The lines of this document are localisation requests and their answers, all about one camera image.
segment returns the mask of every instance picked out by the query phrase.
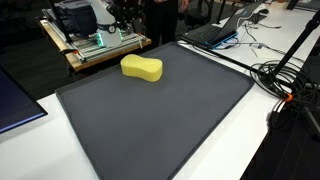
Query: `yellow sponge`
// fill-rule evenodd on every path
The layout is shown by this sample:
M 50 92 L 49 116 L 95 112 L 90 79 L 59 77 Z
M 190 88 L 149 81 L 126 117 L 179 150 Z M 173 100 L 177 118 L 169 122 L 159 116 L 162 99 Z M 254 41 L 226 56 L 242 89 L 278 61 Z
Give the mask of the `yellow sponge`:
M 121 60 L 120 64 L 122 73 L 126 76 L 139 77 L 146 81 L 156 82 L 162 75 L 162 61 L 159 59 L 129 54 Z

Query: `black mat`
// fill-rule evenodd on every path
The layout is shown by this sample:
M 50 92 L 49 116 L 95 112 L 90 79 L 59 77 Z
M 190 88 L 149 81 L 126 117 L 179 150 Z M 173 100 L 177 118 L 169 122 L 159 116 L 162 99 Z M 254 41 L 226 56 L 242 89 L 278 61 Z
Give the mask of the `black mat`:
M 253 85 L 173 43 L 142 56 L 163 61 L 158 82 L 117 66 L 56 91 L 101 179 L 172 178 Z

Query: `person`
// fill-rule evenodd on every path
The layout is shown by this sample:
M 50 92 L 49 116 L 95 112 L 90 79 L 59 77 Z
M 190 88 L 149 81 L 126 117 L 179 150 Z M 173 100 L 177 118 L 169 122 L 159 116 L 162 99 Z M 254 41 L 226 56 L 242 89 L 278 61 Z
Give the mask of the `person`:
M 144 13 L 146 36 L 152 40 L 152 46 L 175 41 L 178 19 L 178 0 L 145 0 Z M 185 11 L 189 0 L 181 0 L 180 11 Z

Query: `white surface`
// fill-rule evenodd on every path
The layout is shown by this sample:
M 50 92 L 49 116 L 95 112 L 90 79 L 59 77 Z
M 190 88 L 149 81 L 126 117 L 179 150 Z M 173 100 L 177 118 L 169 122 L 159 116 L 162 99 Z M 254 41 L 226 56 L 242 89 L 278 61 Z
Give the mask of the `white surface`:
M 283 51 L 290 47 L 313 15 L 299 10 L 270 13 L 268 19 L 261 23 L 282 25 L 283 28 L 259 27 L 252 33 L 259 41 Z M 319 34 L 319 30 L 314 32 L 296 55 L 305 59 Z M 248 65 L 262 61 L 246 45 L 219 52 Z M 237 65 L 212 59 L 248 73 Z M 174 179 L 239 179 L 267 133 L 267 115 L 277 101 L 255 85 Z M 48 116 L 0 135 L 0 179 L 98 179 L 56 96 L 50 95 L 39 102 Z

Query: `black pole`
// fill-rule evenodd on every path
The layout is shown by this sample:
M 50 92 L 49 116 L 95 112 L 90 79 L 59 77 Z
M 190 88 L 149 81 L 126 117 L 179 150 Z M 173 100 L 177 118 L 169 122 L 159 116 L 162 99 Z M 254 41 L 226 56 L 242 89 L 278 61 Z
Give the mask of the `black pole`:
M 279 64 L 274 69 L 274 74 L 277 75 L 281 69 L 286 65 L 286 63 L 290 60 L 293 54 L 299 49 L 301 44 L 308 38 L 308 36 L 312 33 L 314 29 L 316 29 L 320 24 L 320 10 L 313 16 L 313 18 L 308 22 L 306 28 L 298 37 L 296 42 L 291 46 L 289 51 L 285 54 L 285 56 L 281 59 Z
M 217 19 L 217 24 L 220 24 L 221 14 L 222 14 L 222 12 L 223 12 L 224 5 L 226 4 L 226 1 L 227 1 L 227 0 L 223 0 L 223 1 L 222 1 L 222 5 L 221 5 L 221 8 L 220 8 L 219 16 L 218 16 L 218 19 Z
M 66 27 L 64 26 L 60 16 L 59 16 L 59 13 L 56 9 L 56 6 L 54 5 L 54 3 L 52 2 L 52 0 L 47 0 L 50 8 L 52 9 L 52 12 L 54 14 L 54 16 L 56 17 L 57 19 L 57 23 L 58 23 L 58 26 L 59 26 L 59 29 L 62 31 L 62 33 L 64 34 L 64 37 L 66 38 L 66 42 L 67 43 L 72 43 L 72 39 L 70 38 L 69 34 L 67 33 L 67 29 Z

